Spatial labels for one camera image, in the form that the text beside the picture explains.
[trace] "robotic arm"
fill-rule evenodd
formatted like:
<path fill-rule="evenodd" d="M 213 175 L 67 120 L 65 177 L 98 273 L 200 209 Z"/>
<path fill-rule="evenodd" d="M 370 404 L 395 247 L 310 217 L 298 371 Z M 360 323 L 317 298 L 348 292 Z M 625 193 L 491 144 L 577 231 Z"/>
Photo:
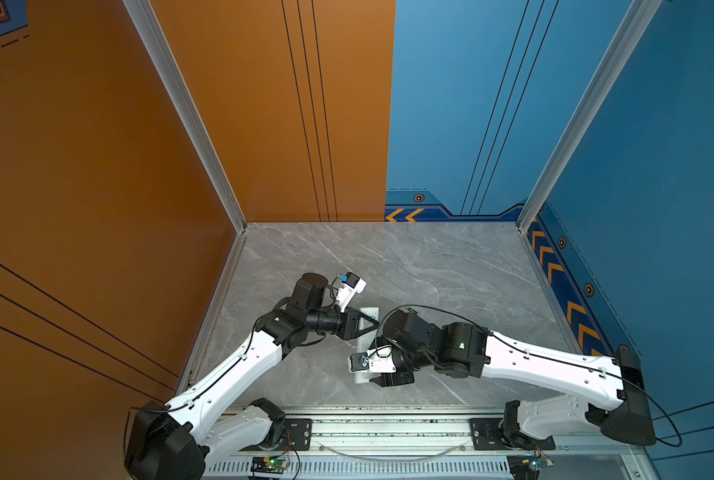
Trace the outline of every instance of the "robotic arm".
<path fill-rule="evenodd" d="M 352 340 L 379 328 L 378 322 L 348 306 L 365 282 L 349 273 L 332 288 L 319 274 L 304 274 L 290 297 L 259 317 L 244 342 L 226 360 L 164 406 L 150 401 L 133 420 L 125 467 L 134 480 L 200 478 L 207 462 L 247 447 L 274 448 L 285 413 L 265 398 L 241 415 L 220 416 L 264 372 L 274 367 L 310 332 Z M 364 323 L 368 326 L 359 328 Z M 633 352 L 615 358 L 578 356 L 530 345 L 481 326 L 456 322 L 439 328 L 415 312 L 393 312 L 371 349 L 349 359 L 352 372 L 376 372 L 380 386 L 414 381 L 413 371 L 433 366 L 453 378 L 515 379 L 564 392 L 540 402 L 506 404 L 502 433 L 515 448 L 532 449 L 536 440 L 562 432 L 599 430 L 634 445 L 652 445 L 642 374 Z"/>
<path fill-rule="evenodd" d="M 293 294 L 259 317 L 250 335 L 205 378 L 164 406 L 150 401 L 139 409 L 130 431 L 125 468 L 134 480 L 200 478 L 206 462 L 241 448 L 275 447 L 285 414 L 265 398 L 238 416 L 216 422 L 264 372 L 306 340 L 309 332 L 352 340 L 378 328 L 378 322 L 348 306 L 365 282 L 351 272 L 342 276 L 338 294 L 322 306 L 331 288 L 319 274 L 304 274 Z M 368 326 L 359 329 L 361 321 Z"/>
<path fill-rule="evenodd" d="M 507 445 L 532 450 L 536 440 L 567 432 L 601 432 L 632 445 L 656 443 L 640 361 L 620 349 L 615 357 L 582 356 L 519 342 L 482 326 L 442 328 L 416 312 L 393 312 L 372 348 L 350 357 L 352 372 L 378 372 L 370 381 L 397 386 L 413 371 L 433 366 L 453 378 L 513 379 L 563 392 L 538 402 L 506 404 Z"/>

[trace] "mounting plate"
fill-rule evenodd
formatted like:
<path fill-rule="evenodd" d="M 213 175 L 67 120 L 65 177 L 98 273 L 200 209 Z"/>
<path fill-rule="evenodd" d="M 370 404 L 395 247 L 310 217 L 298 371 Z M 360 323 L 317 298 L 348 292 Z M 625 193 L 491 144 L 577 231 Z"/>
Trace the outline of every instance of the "mounting plate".
<path fill-rule="evenodd" d="M 309 450 L 312 441 L 312 419 L 311 418 L 286 418 L 285 430 L 290 434 L 291 445 L 299 452 Z M 279 446 L 275 451 L 284 451 L 288 447 L 288 438 L 283 435 Z M 243 448 L 241 452 L 258 452 L 261 448 L 257 445 Z"/>
<path fill-rule="evenodd" d="M 511 450 L 504 444 L 503 435 L 499 424 L 502 418 L 469 418 L 471 427 L 471 441 L 475 450 Z M 554 450 L 554 439 L 536 440 L 536 445 L 541 450 Z"/>

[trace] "gray marble floor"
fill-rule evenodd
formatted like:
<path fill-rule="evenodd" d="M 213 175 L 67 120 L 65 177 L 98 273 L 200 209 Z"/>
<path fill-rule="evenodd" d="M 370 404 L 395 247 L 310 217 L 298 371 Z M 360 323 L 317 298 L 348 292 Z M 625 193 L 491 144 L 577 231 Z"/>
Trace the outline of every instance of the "gray marble floor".
<path fill-rule="evenodd" d="M 568 350 L 513 224 L 340 223 L 250 224 L 247 243 L 200 365 L 215 368 L 247 336 L 253 321 L 305 272 L 327 278 L 355 272 L 367 287 L 350 304 L 388 312 L 402 303 L 437 306 L 519 340 Z M 438 325 L 454 321 L 433 311 Z M 356 340 L 328 336 L 294 350 L 237 400 L 266 397 L 279 406 L 498 406 L 554 393 L 522 382 L 451 379 L 416 372 L 412 385 L 355 384 L 347 358 Z"/>

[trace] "orange wall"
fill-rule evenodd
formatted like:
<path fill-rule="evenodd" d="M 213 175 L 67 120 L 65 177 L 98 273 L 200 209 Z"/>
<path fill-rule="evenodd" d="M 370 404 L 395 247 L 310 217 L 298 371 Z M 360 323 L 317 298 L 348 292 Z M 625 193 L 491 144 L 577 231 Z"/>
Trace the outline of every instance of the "orange wall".
<path fill-rule="evenodd" d="M 130 386 L 0 329 L 0 478 L 122 479 L 126 411 L 172 396 L 234 232 L 123 4 L 27 9 L 0 37 L 0 262 L 161 366 L 0 266 L 1 294 L 142 372 L 0 296 L 0 326 Z"/>
<path fill-rule="evenodd" d="M 383 219 L 393 1 L 152 4 L 248 221 Z"/>

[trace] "black line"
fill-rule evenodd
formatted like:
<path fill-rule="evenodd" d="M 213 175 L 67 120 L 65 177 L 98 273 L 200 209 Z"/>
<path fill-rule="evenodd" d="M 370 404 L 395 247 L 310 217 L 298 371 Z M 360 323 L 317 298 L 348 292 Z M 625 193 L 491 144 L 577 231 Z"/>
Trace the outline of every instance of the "black line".
<path fill-rule="evenodd" d="M 655 462 L 656 460 L 668 460 L 669 458 L 689 457 L 689 456 L 693 456 L 693 455 L 701 455 L 704 453 L 714 453 L 714 449 L 713 450 L 704 450 L 703 452 L 683 453 L 681 455 L 672 455 L 669 457 L 651 458 L 650 461 Z"/>
<path fill-rule="evenodd" d="M 678 413 L 689 412 L 690 410 L 695 410 L 696 408 L 701 408 L 701 407 L 705 407 L 705 406 L 709 406 L 709 405 L 713 405 L 713 404 L 714 404 L 714 400 L 711 400 L 710 402 L 702 403 L 701 405 L 696 405 L 696 406 L 694 406 L 694 407 L 689 407 L 689 408 L 684 408 L 684 409 L 682 409 L 682 410 L 677 410 L 677 411 L 674 412 L 674 413 L 669 413 L 669 416 L 674 416 L 674 415 L 677 415 Z M 661 418 L 665 418 L 665 417 L 666 417 L 666 416 L 661 415 L 660 417 L 655 417 L 655 418 L 653 419 L 653 421 L 655 421 L 655 420 L 660 420 Z"/>
<path fill-rule="evenodd" d="M 501 77 L 501 85 L 498 87 L 498 94 L 496 94 L 496 101 L 493 102 L 493 110 L 490 111 L 490 120 L 487 121 L 487 128 L 485 129 L 485 136 L 482 137 L 482 144 L 480 145 L 480 152 L 477 154 L 477 161 L 474 162 L 474 169 L 471 171 L 471 178 L 469 179 L 469 186 L 466 189 L 466 196 L 464 196 L 464 203 L 460 206 L 460 214 L 464 214 L 464 208 L 466 207 L 466 199 L 469 197 L 469 190 L 471 189 L 471 184 L 474 182 L 474 174 L 477 173 L 477 165 L 480 164 L 480 156 L 482 155 L 482 147 L 485 146 L 485 139 L 487 138 L 487 132 L 490 130 L 490 122 L 493 121 L 493 115 L 496 111 L 496 105 L 498 105 L 498 98 L 500 97 L 500 91 L 504 87 L 504 81 L 506 80 L 506 72 L 509 71 L 509 64 L 511 63 L 511 56 L 514 54 L 514 47 L 516 46 L 516 40 L 520 37 L 520 30 L 522 30 L 522 22 L 525 21 L 525 14 L 527 13 L 527 5 L 530 4 L 530 0 L 525 3 L 525 9 L 522 11 L 522 19 L 520 20 L 520 26 L 516 30 L 516 35 L 514 36 L 514 43 L 511 45 L 511 52 L 509 52 L 509 60 L 506 61 L 506 68 L 504 69 L 504 76 Z"/>
<path fill-rule="evenodd" d="M 330 221 L 330 205 L 328 204 L 328 189 L 324 187 L 324 167 L 322 166 L 322 149 L 319 146 L 319 129 L 317 128 L 317 112 L 314 111 L 314 94 L 312 92 L 312 76 L 308 70 L 308 56 L 306 55 L 306 41 L 304 40 L 304 22 L 301 20 L 301 3 L 295 0 L 298 6 L 298 25 L 301 27 L 301 42 L 304 45 L 304 63 L 306 63 L 306 79 L 309 82 L 309 99 L 312 101 L 312 118 L 314 119 L 314 136 L 317 139 L 317 152 L 319 156 L 319 173 L 322 176 L 322 191 L 324 192 L 324 211 L 328 214 Z"/>
<path fill-rule="evenodd" d="M 335 195 L 335 176 L 333 176 L 333 156 L 330 151 L 330 129 L 328 128 L 328 110 L 324 105 L 324 82 L 322 81 L 322 58 L 319 56 L 319 38 L 317 37 L 317 17 L 314 16 L 314 0 L 312 0 L 312 19 L 314 20 L 314 41 L 317 44 L 317 62 L 319 64 L 319 86 L 322 88 L 322 111 L 324 112 L 324 133 L 328 138 L 328 161 L 330 161 L 330 181 L 333 185 L 333 206 L 335 221 L 338 221 L 338 202 Z"/>
<path fill-rule="evenodd" d="M 99 372 L 98 370 L 95 370 L 95 369 L 93 369 L 92 367 L 89 367 L 89 366 L 85 365 L 84 363 L 80 363 L 80 362 L 78 362 L 77 360 L 74 360 L 74 359 L 69 358 L 68 356 L 65 356 L 63 353 L 58 353 L 58 352 L 56 352 L 55 350 L 53 350 L 53 349 L 51 349 L 51 348 L 48 348 L 48 347 L 46 347 L 45 345 L 42 345 L 41 343 L 37 343 L 37 342 L 34 341 L 34 340 L 27 339 L 25 336 L 23 336 L 23 335 L 21 335 L 21 334 L 18 334 L 18 333 L 16 333 L 16 332 L 12 331 L 12 330 L 8 330 L 8 329 L 6 329 L 5 327 L 3 327 L 2 325 L 0 325 L 0 330 L 5 331 L 5 332 L 8 332 L 8 333 L 11 334 L 11 335 L 17 336 L 18 338 L 20 338 L 20 339 L 22 339 L 22 340 L 25 340 L 25 341 L 31 343 L 32 345 L 36 345 L 36 346 L 38 346 L 38 347 L 41 348 L 41 349 L 45 349 L 45 350 L 47 350 L 47 351 L 50 352 L 50 353 L 53 353 L 53 354 L 55 354 L 55 355 L 58 355 L 58 356 L 61 357 L 62 359 L 69 360 L 70 362 L 75 363 L 75 364 L 77 364 L 77 365 L 79 365 L 79 366 L 81 366 L 81 367 L 83 367 L 83 368 L 86 368 L 86 369 L 92 371 L 92 372 L 95 372 L 95 373 L 97 373 L 98 375 L 104 376 L 105 378 L 107 378 L 107 379 L 109 379 L 109 380 L 111 380 L 111 381 L 113 381 L 113 382 L 117 382 L 117 383 L 119 383 L 119 384 L 122 385 L 122 386 L 126 386 L 127 388 L 129 388 L 129 389 L 131 389 L 131 390 L 133 390 L 133 391 L 135 391 L 135 392 L 138 392 L 138 393 L 140 393 L 140 394 L 142 394 L 142 395 L 145 395 L 145 396 L 147 396 L 148 398 L 154 398 L 155 400 L 158 400 L 160 403 L 162 402 L 162 400 L 160 400 L 159 398 L 156 398 L 154 395 L 149 395 L 149 394 L 146 393 L 146 392 L 142 392 L 141 390 L 135 388 L 134 386 L 130 386 L 130 385 L 128 385 L 127 383 L 124 383 L 124 382 L 121 382 L 120 380 L 117 380 L 117 379 L 115 379 L 115 378 L 112 378 L 112 377 L 108 376 L 108 375 L 105 374 L 105 373 L 101 373 L 101 372 Z"/>
<path fill-rule="evenodd" d="M 164 366 L 162 366 L 162 365 L 159 364 L 158 362 L 156 362 L 156 361 L 154 361 L 153 359 L 149 358 L 149 357 L 148 357 L 147 355 L 145 355 L 143 352 L 141 352 L 141 351 L 139 351 L 138 349 L 134 348 L 134 347 L 133 347 L 132 345 L 130 345 L 129 343 L 122 341 L 121 338 L 119 338 L 118 336 L 115 336 L 112 332 L 110 332 L 110 331 L 104 329 L 101 325 L 98 325 L 97 323 L 91 321 L 89 318 L 87 318 L 86 316 L 84 316 L 82 313 L 77 312 L 76 310 L 74 310 L 73 308 L 71 308 L 70 306 L 68 306 L 67 304 L 65 304 L 64 302 L 58 300 L 57 298 L 55 298 L 55 297 L 52 296 L 51 294 L 49 294 L 49 293 L 45 292 L 44 290 L 42 290 L 41 288 L 39 288 L 37 285 L 35 285 L 35 284 L 29 282 L 28 280 L 26 280 L 25 278 L 23 278 L 21 275 L 16 274 L 16 273 L 13 272 L 11 269 L 7 268 L 5 265 L 3 265 L 3 264 L 0 263 L 0 268 L 6 270 L 6 272 L 7 272 L 8 274 L 11 274 L 11 275 L 15 276 L 18 280 L 20 280 L 20 281 L 24 282 L 25 284 L 27 284 L 28 286 L 32 287 L 32 288 L 35 289 L 37 292 L 42 293 L 42 294 L 45 295 L 47 298 L 51 299 L 53 302 L 58 303 L 58 304 L 61 305 L 63 308 L 67 309 L 69 312 L 72 312 L 74 315 L 77 315 L 77 316 L 78 316 L 79 318 L 81 318 L 82 320 L 88 322 L 89 324 L 91 324 L 92 326 L 94 326 L 95 328 L 97 328 L 98 330 L 104 332 L 104 333 L 107 334 L 108 336 L 112 337 L 114 340 L 120 342 L 120 343 L 123 344 L 124 346 L 126 346 L 126 347 L 128 347 L 129 349 L 131 349 L 132 351 L 134 351 L 135 353 L 138 353 L 139 355 L 141 355 L 143 358 L 149 360 L 149 361 L 150 361 L 151 363 L 153 363 L 154 365 L 157 365 L 159 368 L 161 368 L 161 369 L 165 370 L 166 372 L 168 372 L 170 375 L 174 376 L 175 378 L 180 378 L 178 375 L 176 375 L 175 373 L 171 372 L 170 370 L 168 370 L 167 368 L 165 368 Z"/>
<path fill-rule="evenodd" d="M 404 206 L 405 208 L 417 208 L 417 207 L 416 207 L 417 205 L 418 205 L 418 204 L 414 204 L 414 205 L 410 205 L 410 204 L 386 204 L 386 206 Z M 422 204 L 422 205 L 425 205 L 425 206 L 441 206 L 442 209 L 445 210 L 445 212 L 448 214 L 448 216 L 454 216 L 454 217 L 457 217 L 457 218 L 458 218 L 459 216 L 461 216 L 461 217 L 473 216 L 473 217 L 479 217 L 479 218 L 481 218 L 481 217 L 483 217 L 483 216 L 493 216 L 493 217 L 496 217 L 496 216 L 504 216 L 504 215 L 508 214 L 510 211 L 512 211 L 512 210 L 514 210 L 515 208 L 517 208 L 518 206 L 525 206 L 525 204 L 522 204 L 522 203 L 520 203 L 520 204 L 514 204 L 514 205 L 510 206 L 509 208 L 505 209 L 503 212 L 501 212 L 501 213 L 498 214 L 498 215 L 453 215 L 453 214 L 450 212 L 450 210 L 448 210 L 448 208 L 447 208 L 446 206 L 442 205 L 442 204 Z"/>
<path fill-rule="evenodd" d="M 3 36 L 5 36 L 5 35 L 7 35 L 7 34 L 9 34 L 9 33 L 18 32 L 18 31 L 21 30 L 22 28 L 26 28 L 26 27 L 28 27 L 28 26 L 29 26 L 29 25 L 24 25 L 23 27 L 14 28 L 13 30 L 10 30 L 10 31 L 8 31 L 8 32 L 0 33 L 0 37 L 3 37 Z"/>
<path fill-rule="evenodd" d="M 304 127 L 304 140 L 306 140 L 306 154 L 309 157 L 309 169 L 312 171 L 312 187 L 314 188 L 314 201 L 317 202 L 317 216 L 322 221 L 322 214 L 319 210 L 319 197 L 317 196 L 317 183 L 314 181 L 314 166 L 312 165 L 312 152 L 308 148 L 308 136 L 306 135 L 306 122 L 304 121 L 304 107 L 301 104 L 301 91 L 298 90 L 298 76 L 295 74 L 295 61 L 293 60 L 293 45 L 290 43 L 290 30 L 288 29 L 288 17 L 285 15 L 285 1 L 279 0 L 282 5 L 282 18 L 285 20 L 285 32 L 288 34 L 288 47 L 290 47 L 290 63 L 293 65 L 293 78 L 295 79 L 295 93 L 298 94 L 298 108 L 301 110 L 301 124 Z"/>
<path fill-rule="evenodd" d="M 527 80 L 525 80 L 525 86 L 522 89 L 522 94 L 520 94 L 520 101 L 516 102 L 516 109 L 514 110 L 514 116 L 511 118 L 511 123 L 509 124 L 509 129 L 506 131 L 506 137 L 504 142 L 501 144 L 501 149 L 498 151 L 498 158 L 496 158 L 496 165 L 493 166 L 493 171 L 490 172 L 490 179 L 487 181 L 487 187 L 485 188 L 485 193 L 482 195 L 482 200 L 480 200 L 480 207 L 477 208 L 477 213 L 482 210 L 482 204 L 485 202 L 485 197 L 487 196 L 487 191 L 490 189 L 490 183 L 493 182 L 493 176 L 496 174 L 496 168 L 498 168 L 498 161 L 500 160 L 501 154 L 504 152 L 504 147 L 506 146 L 506 141 L 509 139 L 509 134 L 511 133 L 511 127 L 514 125 L 514 120 L 516 119 L 516 112 L 520 110 L 520 105 L 522 105 L 522 97 L 525 96 L 525 91 L 527 90 L 527 84 L 530 82 L 530 77 L 533 76 L 533 69 L 536 67 L 538 62 L 538 55 L 541 54 L 541 48 L 544 46 L 544 40 L 546 40 L 546 34 L 549 33 L 549 27 L 551 26 L 551 21 L 554 20 L 554 13 L 556 12 L 556 7 L 560 4 L 560 0 L 557 0 L 554 4 L 554 10 L 549 17 L 549 24 L 546 25 L 546 31 L 544 32 L 544 37 L 541 39 L 541 43 L 538 45 L 538 52 L 536 52 L 536 57 L 533 59 L 533 66 L 530 67 L 530 72 L 527 75 Z"/>
<path fill-rule="evenodd" d="M 710 426 L 710 427 L 698 428 L 697 430 L 691 430 L 689 432 L 680 432 L 680 433 L 682 434 L 682 436 L 685 436 L 685 435 L 689 435 L 691 433 L 705 432 L 706 430 L 713 430 L 713 429 L 714 429 L 714 426 Z M 676 437 L 676 435 L 670 435 L 670 436 L 664 437 L 664 438 L 671 438 L 671 437 Z"/>
<path fill-rule="evenodd" d="M 150 376 L 150 375 L 147 375 L 146 373 L 142 372 L 141 370 L 138 370 L 137 368 L 135 368 L 135 367 L 132 366 L 131 364 L 126 363 L 126 362 L 124 362 L 123 360 L 120 360 L 120 359 L 116 358 L 116 357 L 115 357 L 114 355 L 112 355 L 111 353 L 108 353 L 107 351 L 98 348 L 97 346 L 93 345 L 93 343 L 90 343 L 90 342 L 88 342 L 87 340 L 84 340 L 83 338 L 81 338 L 81 337 L 79 337 L 79 336 L 73 334 L 72 332 L 66 330 L 66 329 L 63 328 L 62 326 L 59 326 L 59 325 L 57 325 L 57 324 L 55 324 L 55 323 L 49 321 L 47 318 L 43 317 L 43 316 L 40 315 L 39 313 L 35 313 L 35 312 L 33 312 L 32 310 L 29 310 L 29 309 L 26 308 L 25 306 L 21 305 L 20 303 L 16 302 L 15 300 L 12 300 L 11 298 L 8 298 L 7 296 L 3 295 L 2 293 L 0 293 L 0 298 L 3 299 L 3 300 L 6 300 L 7 302 L 12 303 L 13 305 L 16 305 L 18 308 L 22 309 L 22 310 L 25 311 L 25 312 L 31 313 L 31 314 L 34 315 L 36 318 L 38 318 L 38 319 L 40 319 L 40 320 L 42 320 L 42 321 L 44 321 L 44 322 L 47 322 L 47 323 L 51 324 L 52 326 L 54 326 L 54 327 L 57 328 L 58 330 L 64 332 L 64 333 L 67 334 L 67 335 L 70 335 L 70 336 L 76 338 L 77 340 L 81 341 L 82 343 L 85 343 L 86 345 L 93 347 L 94 349 L 98 350 L 98 351 L 101 352 L 102 354 L 104 354 L 104 355 L 106 355 L 106 356 L 108 356 L 108 357 L 110 357 L 110 358 L 113 358 L 114 360 L 117 360 L 118 362 L 120 362 L 121 364 L 123 364 L 123 365 L 125 365 L 125 366 L 130 367 L 131 369 L 137 371 L 137 372 L 140 373 L 141 375 L 143 375 L 143 376 L 145 376 L 145 377 L 147 377 L 147 378 L 150 378 L 151 380 L 154 380 L 155 382 L 159 383 L 161 386 L 163 386 L 163 387 L 165 387 L 165 388 L 168 388 L 168 389 L 171 389 L 171 390 L 175 390 L 175 389 L 173 389 L 172 387 L 170 387 L 170 386 L 168 386 L 168 385 L 166 385 L 166 384 L 160 382 L 160 380 L 155 379 L 154 377 L 152 377 L 152 376 Z"/>
<path fill-rule="evenodd" d="M 522 60 L 520 61 L 520 67 L 516 70 L 516 75 L 514 76 L 514 83 L 511 85 L 511 91 L 509 92 L 509 98 L 506 100 L 506 106 L 504 107 L 504 114 L 501 115 L 501 120 L 498 123 L 498 130 L 496 130 L 496 136 L 493 138 L 493 144 L 490 146 L 490 153 L 487 155 L 487 161 L 485 162 L 485 168 L 482 169 L 482 176 L 480 177 L 480 182 L 477 184 L 477 191 L 474 192 L 474 198 L 471 201 L 471 208 L 469 208 L 469 215 L 474 211 L 474 202 L 477 201 L 477 195 L 480 192 L 480 187 L 482 187 L 482 180 L 485 178 L 485 172 L 487 172 L 487 165 L 490 163 L 490 157 L 493 155 L 493 149 L 498 141 L 498 133 L 500 133 L 500 128 L 504 124 L 504 119 L 506 118 L 506 112 L 509 110 L 509 103 L 511 103 L 511 96 L 514 94 L 514 89 L 516 88 L 516 82 L 520 79 L 520 72 L 522 72 L 522 65 L 525 63 L 525 57 L 527 56 L 527 51 L 530 50 L 530 43 L 533 41 L 533 33 L 536 31 L 536 26 L 538 25 L 538 19 L 541 18 L 541 12 L 544 10 L 544 3 L 546 0 L 542 0 L 541 7 L 538 9 L 538 15 L 536 15 L 536 21 L 533 24 L 533 30 L 530 31 L 530 36 L 527 39 L 527 46 L 525 46 L 525 52 L 522 54 Z"/>

